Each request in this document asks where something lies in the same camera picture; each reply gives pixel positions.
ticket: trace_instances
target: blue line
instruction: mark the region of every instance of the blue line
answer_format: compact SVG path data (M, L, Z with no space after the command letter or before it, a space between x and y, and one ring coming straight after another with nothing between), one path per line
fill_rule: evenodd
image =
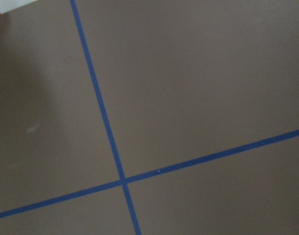
M88 195L88 194L91 194L91 193L104 191L104 190L107 190L107 189L110 189L110 188L118 187L120 185L121 185L121 181L118 180L118 181L114 181L114 182L107 183L107 184L104 184L104 185L100 185L100 186L97 186L97 187L88 188L88 189L84 189L84 190L81 190L81 191L78 191L78 192L73 192L73 193L70 193L70 194L63 195L63 196L55 197L55 198L45 200L45 201L42 201L42 202L37 202L37 203L27 205L27 206L24 206L24 207L19 207L19 208L15 208L15 209L12 209L12 210L4 211L4 212L0 213L0 219L4 218L4 217L11 216L11 215L20 214L20 213L23 213L23 212L35 210L35 209L38 209L38 208L41 208L41 207L50 206L50 205L53 205L53 204L56 204L56 203L68 201L68 200L71 200L71 199L74 199L74 198L77 198L77 197L82 197L82 196L85 196L85 195Z
M81 24L81 19L80 19L80 16L79 16L79 12L77 10L76 2L75 2L75 0L70 0L70 3L71 3L72 10L73 10L73 13L74 13L75 22L76 22L76 26L77 26L77 29L78 29L78 32L79 32L80 39L81 39L81 43L82 43L84 55L85 55L85 58L86 58L87 66L88 66L88 69L90 71L91 79L92 79L93 86L94 86L94 89L95 89L96 98L97 98L98 104L100 106L100 112L101 112L101 115L102 115L104 126L106 128L108 140L109 140L111 150L112 150L112 153L113 153L113 156L114 156L114 159L115 159L115 163L116 163L116 166L117 166L119 178L121 180L122 187L123 187L123 190L124 190L124 193L125 193L125 199L126 199L126 203L127 203L128 209L129 209L129 213L130 213L130 216L131 216L133 227L134 227L135 233L137 235L141 235L139 222L138 222L137 217L136 217L136 213L135 213L135 210L134 210L134 206L133 206L133 203L132 203L132 198L131 198L129 189L128 189L126 183L125 183L124 169L122 167L122 163L121 163L121 160L120 160L120 157L119 157L119 153L118 153L118 149L117 149L117 146L116 146L115 138L113 136L113 133L112 133L112 130L111 130L111 127L110 127L110 122L109 122L109 119L108 119L108 116L107 116L104 101L102 99L100 86L98 84L98 80L97 80L97 76L95 74L95 70L94 70L94 66L93 66L93 63L92 63L92 58L91 58L91 55L90 55L90 51L88 49L87 42L86 42L86 39L85 39L85 34L84 34L83 27L82 27L82 24Z
M128 177L126 179L126 183L129 184L129 183L132 183L132 182L135 182L135 181L144 180L144 179L147 179L147 178L150 178L150 177L153 177L153 176L165 174L165 173L172 172L172 171L175 171L175 170L180 170L180 169L183 169L183 168L187 168L187 167L190 167L190 166L193 166L193 165L209 162L209 161L216 160L216 159L219 159L219 158L224 158L224 157L227 157L227 156L230 156L230 155L233 155L233 154L242 153L242 152L245 152L245 151L248 151L248 150L251 150L251 149L263 147L265 145L269 145L269 144L272 144L272 143L277 143L277 142L288 140L288 139L298 137L298 136L299 136L299 130L292 131L292 132L289 132L289 133L286 133L286 134L282 134L282 135L271 137L271 138L264 139L264 140L261 140L261 141L245 144L245 145L242 145L242 146L239 146L239 147L236 147L236 148L232 148L232 149L228 149L228 150L225 150L225 151L222 151L222 152L210 154L210 155L199 157L199 158L196 158L196 159L193 159L193 160L189 160L189 161L185 161L185 162L182 162L182 163L167 166L167 167L164 167L164 168L161 168L161 169L152 170L152 171L149 171L149 172L146 172L146 173L131 176L131 177Z

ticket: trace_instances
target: blue grout line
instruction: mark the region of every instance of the blue grout line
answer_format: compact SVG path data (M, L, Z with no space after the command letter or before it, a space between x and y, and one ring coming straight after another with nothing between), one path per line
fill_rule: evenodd
M52 198L52 199L49 199L49 200L45 200L45 201L37 202L37 203L34 203L34 204L30 204L30 205L27 205L27 206L24 206L24 207L19 207L19 208L15 208L15 209L12 209L12 210L0 212L0 219L4 218L4 217L11 216L11 215L20 214L20 213L23 213L23 212L35 210L35 209L38 209L38 208L41 208L41 207L50 206L50 205L53 205L53 204L56 204L56 203L68 201L68 200L71 200L71 199L74 199L74 198L77 198L77 197L82 197L82 196L85 196L85 195L88 195L88 194L91 194L91 193L96 193L96 192L104 191L104 190L107 190L107 189L115 188L115 187L118 187L120 185L121 185L121 181L118 180L118 181L114 181L114 182L107 183L107 184L104 184L104 185L100 185L100 186L97 186L97 187L84 189L84 190L81 190L81 191L78 191L78 192L73 192L73 193L66 194L66 195L59 196L59 197L55 197L55 198Z
M137 217L136 217L136 213L135 213L135 209L134 209L134 206L133 206L133 203L132 203L132 198L131 198L129 189L128 189L126 183L125 183L124 169L122 167L122 163L121 163L121 160L120 160L120 157L119 157L119 153L118 153L118 149L117 149L117 146L116 146L115 138L113 136L111 126L110 126L110 122L109 122L109 119L108 119L108 116L107 116L106 108L105 108L105 105L104 105L104 101L102 99L100 86L99 86L99 83L98 83L98 80L97 80L97 76L95 74L94 66L93 66L93 63L92 63L92 58L91 58L90 51L88 49L87 42L86 42L86 39L85 39L85 34L84 34L84 31L83 31L83 27L82 27L81 19L80 19L80 16L79 16L79 12L77 10L76 2L75 2L75 0L70 0L70 3L71 3L72 10L73 10L73 13L74 13L75 22L76 22L76 26L77 26L77 29L78 29L78 32L79 32L80 39L81 39L81 43L82 43L85 59L86 59L86 62L87 62L87 66L88 66L88 69L90 71L90 76L91 76L93 86L94 86L94 89L95 89L96 98L97 98L97 101L98 101L98 104L99 104L99 107L100 107L100 112L101 112L101 115L102 115L104 126L106 128L108 140L109 140L111 150L112 150L112 153L113 153L113 156L114 156L114 159L115 159L115 163L116 163L116 166L117 166L119 178L121 180L122 187L123 187L123 190L124 190L124 193L125 193L125 199L126 199L126 202L127 202L127 206L128 206L128 209L129 209L129 213L130 213L130 216L131 216L133 227L134 227L135 233L137 235L141 235L139 222L138 222Z
M264 140L261 140L261 141L245 144L245 145L242 145L242 146L239 146L239 147L236 147L236 148L231 148L231 149L228 149L228 150L225 150L225 151L222 151L222 152L213 153L213 154L210 154L210 155L207 155L207 156L203 156L203 157L199 157L199 158L192 159L192 160L189 160L189 161L185 161L185 162L182 162L182 163L178 163L178 164L170 165L170 166L167 166L167 167L163 167L161 169L152 170L152 171L149 171L149 172L146 172L146 173L131 176L131 177L128 177L126 179L126 183L129 184L129 183L132 183L132 182L135 182L135 181L144 180L144 179L147 179L147 178L150 178L150 177L153 177L153 176L165 174L165 173L172 172L172 171L175 171L175 170L180 170L180 169L187 168L187 167L190 167L190 166L193 166L193 165L209 162L209 161L212 161L212 160L227 157L227 156L234 155L234 154L237 154L237 153L242 153L242 152L245 152L245 151L249 151L251 149L263 147L265 145L269 145L269 144L272 144L272 143L277 143L277 142L288 140L288 139L298 137L298 136L299 136L299 130L292 131L292 132L289 132L289 133L285 133L285 134L275 136L275 137L271 137L271 138L268 138L268 139L264 139Z

